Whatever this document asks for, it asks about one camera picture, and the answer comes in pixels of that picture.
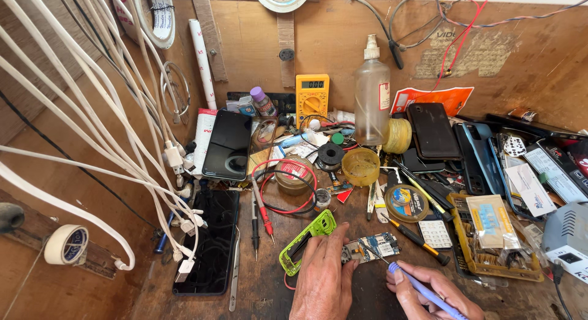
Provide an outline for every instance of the yellow screwdriver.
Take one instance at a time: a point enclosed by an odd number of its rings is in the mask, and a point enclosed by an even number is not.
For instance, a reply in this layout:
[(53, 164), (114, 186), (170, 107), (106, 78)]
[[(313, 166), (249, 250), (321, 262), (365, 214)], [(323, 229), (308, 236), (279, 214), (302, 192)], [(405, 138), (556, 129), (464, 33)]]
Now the yellow screwdriver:
[(432, 256), (434, 256), (435, 259), (437, 259), (437, 261), (439, 262), (439, 264), (441, 264), (441, 266), (445, 266), (445, 265), (449, 264), (449, 261), (451, 260), (450, 257), (445, 256), (444, 254), (440, 254), (437, 250), (433, 249), (422, 238), (420, 238), (419, 235), (415, 234), (413, 231), (408, 229), (408, 227), (401, 225), (401, 224), (397, 223), (396, 221), (388, 218), (388, 216), (385, 215), (384, 213), (382, 213), (382, 215), (384, 216), (384, 218), (388, 219), (388, 221), (390, 221), (390, 223), (392, 225), (396, 226), (396, 228), (398, 228), (398, 230), (402, 234), (404, 234), (406, 237), (408, 237), (409, 240), (414, 242), (419, 247), (422, 247), (423, 249), (427, 250), (427, 252), (429, 252)]

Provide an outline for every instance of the circuit board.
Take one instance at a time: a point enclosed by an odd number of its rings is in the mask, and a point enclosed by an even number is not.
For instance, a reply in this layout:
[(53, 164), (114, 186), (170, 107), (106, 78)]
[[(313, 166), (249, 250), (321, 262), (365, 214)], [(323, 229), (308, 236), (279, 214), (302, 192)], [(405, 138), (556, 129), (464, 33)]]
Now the circuit board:
[(341, 252), (341, 262), (345, 264), (352, 259), (358, 259), (359, 264), (378, 259), (365, 246), (372, 248), (382, 257), (394, 256), (400, 254), (401, 248), (398, 246), (396, 237), (390, 233), (381, 233), (377, 235), (365, 236), (343, 245)]

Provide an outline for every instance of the multimeter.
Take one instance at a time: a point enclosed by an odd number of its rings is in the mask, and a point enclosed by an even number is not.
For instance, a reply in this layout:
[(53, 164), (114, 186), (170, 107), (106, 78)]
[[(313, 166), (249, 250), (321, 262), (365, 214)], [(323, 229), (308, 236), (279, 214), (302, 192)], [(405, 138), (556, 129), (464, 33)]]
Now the multimeter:
[(327, 116), (329, 104), (329, 76), (327, 74), (301, 74), (296, 76), (296, 128), (300, 129), (308, 115)]

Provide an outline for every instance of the small bottle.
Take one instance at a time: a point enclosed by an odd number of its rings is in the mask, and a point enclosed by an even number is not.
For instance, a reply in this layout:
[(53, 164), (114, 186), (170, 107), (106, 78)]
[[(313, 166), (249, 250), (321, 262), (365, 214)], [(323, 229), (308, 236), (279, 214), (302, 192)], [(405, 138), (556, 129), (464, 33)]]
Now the small bottle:
[(390, 68), (378, 61), (376, 35), (367, 36), (364, 64), (355, 70), (355, 140), (362, 145), (388, 141), (390, 129)]
[(249, 92), (251, 97), (254, 99), (254, 105), (259, 111), (259, 115), (263, 117), (271, 117), (277, 116), (276, 107), (273, 105), (272, 101), (269, 99), (268, 95), (266, 95), (262, 90), (261, 87), (254, 87)]

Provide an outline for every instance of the purple bottle cap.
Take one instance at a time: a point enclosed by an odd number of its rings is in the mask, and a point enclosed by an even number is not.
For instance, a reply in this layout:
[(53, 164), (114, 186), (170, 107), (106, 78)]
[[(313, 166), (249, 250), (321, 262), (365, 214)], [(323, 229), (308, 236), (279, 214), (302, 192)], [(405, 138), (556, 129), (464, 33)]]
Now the purple bottle cap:
[(255, 102), (259, 102), (265, 98), (265, 93), (261, 90), (261, 87), (254, 87), (249, 94), (251, 94), (251, 97), (254, 98)]

